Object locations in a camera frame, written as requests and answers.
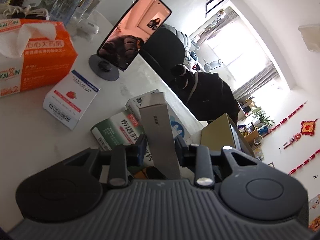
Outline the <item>white blue rabbit medicine box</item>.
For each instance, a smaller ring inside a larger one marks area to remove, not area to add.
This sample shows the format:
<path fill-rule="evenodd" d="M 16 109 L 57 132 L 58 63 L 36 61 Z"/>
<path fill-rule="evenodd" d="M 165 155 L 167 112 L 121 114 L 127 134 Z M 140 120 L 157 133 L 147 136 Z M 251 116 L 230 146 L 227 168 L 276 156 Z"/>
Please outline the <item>white blue rabbit medicine box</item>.
<path fill-rule="evenodd" d="M 143 99 L 145 96 L 150 95 L 150 94 L 155 94 L 159 93 L 158 89 L 151 90 L 147 93 L 144 93 L 142 95 L 136 96 L 134 98 L 131 98 L 128 100 L 126 103 L 126 108 L 133 114 L 135 119 L 141 124 L 141 116 L 140 116 L 140 107 L 143 103 Z M 176 137 L 177 135 L 181 135 L 182 138 L 187 142 L 190 138 L 191 135 L 188 132 L 188 130 L 185 128 L 185 126 L 182 124 L 181 120 L 178 118 L 178 116 L 175 114 L 173 109 L 169 104 L 168 106 L 168 113 L 169 113 L 169 118 L 170 118 L 170 123 L 171 123 L 171 129 L 173 136 Z"/>

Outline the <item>green orange medicine box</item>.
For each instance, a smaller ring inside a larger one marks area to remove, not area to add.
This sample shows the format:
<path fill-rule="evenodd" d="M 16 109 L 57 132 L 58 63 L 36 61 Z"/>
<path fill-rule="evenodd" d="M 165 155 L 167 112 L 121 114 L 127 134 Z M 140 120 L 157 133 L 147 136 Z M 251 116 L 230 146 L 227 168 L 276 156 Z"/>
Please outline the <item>green orange medicine box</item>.
<path fill-rule="evenodd" d="M 126 109 L 94 125 L 91 133 L 103 150 L 110 151 L 118 145 L 134 144 L 144 129 Z"/>

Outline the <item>white green medicine box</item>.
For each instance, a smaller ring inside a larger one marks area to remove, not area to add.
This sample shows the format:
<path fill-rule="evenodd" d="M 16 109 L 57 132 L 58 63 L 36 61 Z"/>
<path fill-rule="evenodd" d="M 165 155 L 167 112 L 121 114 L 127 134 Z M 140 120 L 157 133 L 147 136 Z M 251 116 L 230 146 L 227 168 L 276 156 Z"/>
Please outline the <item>white green medicine box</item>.
<path fill-rule="evenodd" d="M 164 94 L 146 95 L 139 112 L 155 167 L 168 179 L 180 179 L 180 165 Z"/>

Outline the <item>small white red medicine box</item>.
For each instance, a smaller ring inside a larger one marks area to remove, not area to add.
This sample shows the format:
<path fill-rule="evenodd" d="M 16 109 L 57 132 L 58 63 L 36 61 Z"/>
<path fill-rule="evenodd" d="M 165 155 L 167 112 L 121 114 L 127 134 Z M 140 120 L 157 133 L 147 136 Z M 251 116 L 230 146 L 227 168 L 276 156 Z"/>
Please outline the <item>small white red medicine box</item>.
<path fill-rule="evenodd" d="M 43 109 L 72 131 L 99 90 L 99 87 L 73 70 L 47 93 Z"/>

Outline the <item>large tan cardboard box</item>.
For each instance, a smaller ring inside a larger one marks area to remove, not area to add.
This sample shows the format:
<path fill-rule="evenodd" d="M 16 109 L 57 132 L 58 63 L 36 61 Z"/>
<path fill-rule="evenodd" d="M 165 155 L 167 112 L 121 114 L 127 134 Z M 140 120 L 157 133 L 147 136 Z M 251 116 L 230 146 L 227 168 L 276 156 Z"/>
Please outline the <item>large tan cardboard box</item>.
<path fill-rule="evenodd" d="M 212 151 L 220 151 L 223 146 L 232 146 L 254 157 L 249 143 L 227 113 L 202 129 L 201 145 L 207 146 Z"/>

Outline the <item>black fluffy coat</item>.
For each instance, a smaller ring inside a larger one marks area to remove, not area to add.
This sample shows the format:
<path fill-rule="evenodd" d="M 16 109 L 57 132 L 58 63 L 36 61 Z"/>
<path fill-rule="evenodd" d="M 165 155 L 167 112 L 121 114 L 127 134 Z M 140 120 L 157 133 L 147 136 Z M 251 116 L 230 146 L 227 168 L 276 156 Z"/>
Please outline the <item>black fluffy coat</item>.
<path fill-rule="evenodd" d="M 236 124 L 240 108 L 229 85 L 217 73 L 191 72 L 183 64 L 170 70 L 173 91 L 199 121 L 213 122 L 225 113 Z"/>

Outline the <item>white office chair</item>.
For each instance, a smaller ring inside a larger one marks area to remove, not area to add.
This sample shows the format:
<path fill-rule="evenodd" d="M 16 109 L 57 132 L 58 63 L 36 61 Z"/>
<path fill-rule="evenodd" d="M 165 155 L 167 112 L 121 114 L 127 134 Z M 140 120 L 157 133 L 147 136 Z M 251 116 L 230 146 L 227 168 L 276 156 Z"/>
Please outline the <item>white office chair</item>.
<path fill-rule="evenodd" d="M 211 63 L 206 62 L 203 68 L 205 72 L 210 73 L 212 70 L 221 67 L 221 65 L 222 61 L 219 59 L 217 61 L 212 61 Z"/>

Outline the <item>green potted plant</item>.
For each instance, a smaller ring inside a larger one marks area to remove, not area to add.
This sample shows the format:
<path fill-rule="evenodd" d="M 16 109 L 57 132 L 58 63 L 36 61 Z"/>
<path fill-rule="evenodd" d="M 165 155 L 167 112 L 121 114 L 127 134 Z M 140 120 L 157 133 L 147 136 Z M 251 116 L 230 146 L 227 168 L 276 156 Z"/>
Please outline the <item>green potted plant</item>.
<path fill-rule="evenodd" d="M 272 127 L 275 123 L 274 120 L 266 115 L 266 112 L 264 109 L 261 107 L 258 107 L 253 110 L 252 112 L 253 118 L 255 118 L 254 125 L 256 128 L 261 128 L 261 127 Z"/>

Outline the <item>black dining chair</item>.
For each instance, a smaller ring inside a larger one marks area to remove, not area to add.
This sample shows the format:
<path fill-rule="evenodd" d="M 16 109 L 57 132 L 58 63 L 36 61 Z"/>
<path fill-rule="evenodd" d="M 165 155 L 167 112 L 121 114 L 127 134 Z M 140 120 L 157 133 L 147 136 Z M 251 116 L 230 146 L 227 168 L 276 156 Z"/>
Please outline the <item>black dining chair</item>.
<path fill-rule="evenodd" d="M 189 48 L 187 35 L 171 25 L 163 24 L 139 54 L 165 83 L 170 83 L 173 80 L 171 68 L 184 62 L 185 52 Z"/>

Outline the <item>smartphone on stand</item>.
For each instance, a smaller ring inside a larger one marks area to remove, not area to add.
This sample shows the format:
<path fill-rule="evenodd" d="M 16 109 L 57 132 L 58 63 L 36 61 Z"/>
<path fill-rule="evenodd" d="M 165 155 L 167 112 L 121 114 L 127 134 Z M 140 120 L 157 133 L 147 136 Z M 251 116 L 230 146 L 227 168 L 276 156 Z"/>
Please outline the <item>smartphone on stand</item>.
<path fill-rule="evenodd" d="M 136 0 L 90 56 L 91 70 L 104 80 L 116 81 L 171 14 L 161 0 Z"/>

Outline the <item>red chinese knot ornament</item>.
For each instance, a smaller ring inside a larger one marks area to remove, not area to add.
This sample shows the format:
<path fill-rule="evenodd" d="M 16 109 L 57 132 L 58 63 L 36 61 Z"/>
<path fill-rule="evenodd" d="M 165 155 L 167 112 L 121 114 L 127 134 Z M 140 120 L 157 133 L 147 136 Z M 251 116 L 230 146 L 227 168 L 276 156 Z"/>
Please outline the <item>red chinese knot ornament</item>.
<path fill-rule="evenodd" d="M 309 121 L 302 121 L 300 124 L 300 132 L 294 134 L 288 142 L 283 145 L 283 149 L 288 148 L 294 142 L 298 142 L 303 135 L 314 136 L 315 129 L 316 129 L 316 122 L 318 119 L 309 120 Z"/>

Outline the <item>white earbuds case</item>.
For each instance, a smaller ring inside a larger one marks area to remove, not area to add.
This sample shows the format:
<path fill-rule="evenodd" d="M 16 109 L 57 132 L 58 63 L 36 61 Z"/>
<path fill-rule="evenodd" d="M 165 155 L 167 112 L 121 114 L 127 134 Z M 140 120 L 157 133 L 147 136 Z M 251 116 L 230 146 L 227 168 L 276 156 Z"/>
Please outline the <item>white earbuds case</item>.
<path fill-rule="evenodd" d="M 95 35 L 99 32 L 99 27 L 87 19 L 81 19 L 77 23 L 77 28 L 89 35 Z"/>

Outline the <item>orange tissue pack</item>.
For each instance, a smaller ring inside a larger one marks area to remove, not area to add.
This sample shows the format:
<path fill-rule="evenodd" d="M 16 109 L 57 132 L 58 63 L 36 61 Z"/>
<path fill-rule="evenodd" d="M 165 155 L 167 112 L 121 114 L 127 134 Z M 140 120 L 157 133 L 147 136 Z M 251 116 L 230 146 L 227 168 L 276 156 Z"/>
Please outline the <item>orange tissue pack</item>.
<path fill-rule="evenodd" d="M 77 56 L 62 22 L 1 20 L 1 96 L 58 83 Z"/>

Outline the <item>clear water bottle vase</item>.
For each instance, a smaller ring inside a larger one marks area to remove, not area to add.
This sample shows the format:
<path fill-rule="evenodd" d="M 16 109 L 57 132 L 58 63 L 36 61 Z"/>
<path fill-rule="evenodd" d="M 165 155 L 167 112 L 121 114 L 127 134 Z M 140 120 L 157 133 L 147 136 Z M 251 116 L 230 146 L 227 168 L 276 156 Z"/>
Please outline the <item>clear water bottle vase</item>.
<path fill-rule="evenodd" d="M 56 0 L 49 13 L 49 19 L 67 25 L 81 1 L 82 0 Z"/>

